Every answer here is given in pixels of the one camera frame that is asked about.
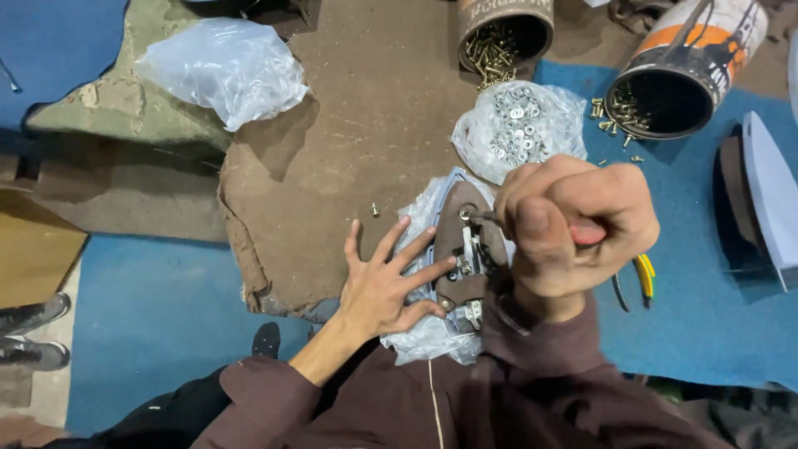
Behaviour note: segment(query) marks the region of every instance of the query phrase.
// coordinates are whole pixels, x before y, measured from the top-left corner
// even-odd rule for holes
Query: blue foam sheet
[[[19,130],[31,106],[61,100],[117,59],[128,0],[0,2],[0,128]]]
[[[93,234],[81,262],[66,429],[90,435],[134,407],[251,351],[267,321],[280,358],[310,325],[247,312],[230,247],[189,240]]]
[[[544,62],[535,82],[560,85],[584,98],[603,97],[617,72]],[[786,80],[786,74],[774,77]],[[795,176],[798,127],[786,101],[733,89],[701,132],[676,141],[633,141],[626,151],[622,136],[600,131],[586,112],[588,160],[644,157],[641,167],[662,225],[659,242],[648,252],[657,273],[651,310],[642,306],[631,269],[621,276],[631,313],[618,306],[609,283],[597,289],[602,349],[623,371],[752,387],[774,381],[798,391],[798,292],[780,293],[767,270],[736,278],[729,254],[743,252],[744,243],[720,238],[736,232],[731,216],[716,221],[717,148],[751,110],[762,118]]]

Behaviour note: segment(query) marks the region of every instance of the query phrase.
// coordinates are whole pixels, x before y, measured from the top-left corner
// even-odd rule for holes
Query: black shoe
[[[56,371],[69,364],[63,344],[35,343],[23,336],[0,337],[0,365],[18,364],[34,371]]]
[[[72,300],[69,296],[58,292],[44,304],[4,308],[0,310],[0,336],[26,334],[61,318],[71,307]]]
[[[277,360],[280,349],[280,327],[277,323],[266,323],[255,333],[252,339],[252,355],[260,354]]]

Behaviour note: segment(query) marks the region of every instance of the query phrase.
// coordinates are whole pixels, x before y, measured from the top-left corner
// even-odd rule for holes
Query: plastic bag
[[[502,185],[507,172],[524,162],[555,154],[587,159],[582,141],[587,101],[553,85],[529,81],[494,84],[460,117],[451,141],[477,176]]]
[[[156,42],[135,69],[180,100],[213,108],[227,131],[274,118],[308,90],[275,29],[237,18],[206,18]]]
[[[489,204],[493,204],[495,197],[484,182],[466,174],[464,177],[476,186]],[[395,253],[401,251],[433,223],[438,212],[435,208],[436,199],[439,195],[446,194],[446,180],[445,177],[433,178],[413,204],[398,211],[400,216],[408,215],[412,221],[397,242]],[[509,240],[504,241],[504,246],[508,255],[513,254],[516,250],[515,244]],[[422,254],[407,267],[403,274],[405,276],[413,274],[423,267],[424,255]],[[426,284],[410,292],[407,302],[412,303],[431,297],[433,295],[430,291],[430,284]],[[459,364],[467,365],[476,362],[476,357],[482,352],[482,337],[479,334],[459,332],[451,321],[441,320],[436,316],[425,316],[409,331],[382,336],[380,342],[386,348],[393,346],[397,353],[397,365],[414,360],[431,360],[443,355],[452,357]]]

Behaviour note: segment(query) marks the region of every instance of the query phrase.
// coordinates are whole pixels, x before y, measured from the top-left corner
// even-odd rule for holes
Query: right hand
[[[578,315],[583,292],[651,248],[659,236],[646,179],[632,164],[600,169],[575,157],[554,156],[508,173],[494,210],[518,250],[512,271],[516,299],[549,322]],[[592,248],[577,250],[572,235],[606,230]]]

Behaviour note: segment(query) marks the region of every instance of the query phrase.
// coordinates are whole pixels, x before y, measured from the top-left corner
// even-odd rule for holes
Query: orange label
[[[669,45],[676,38],[676,34],[681,29],[682,25],[669,26],[662,30],[653,32],[646,37],[646,40],[638,47],[638,51],[634,56],[640,53],[653,49],[654,47]],[[687,34],[685,46],[695,47],[697,49],[704,48],[707,45],[726,44],[729,46],[728,51],[732,55],[731,61],[728,65],[729,76],[734,79],[734,73],[741,70],[745,65],[747,54],[745,49],[739,47],[734,40],[729,39],[731,33],[724,30],[720,26],[699,24]]]

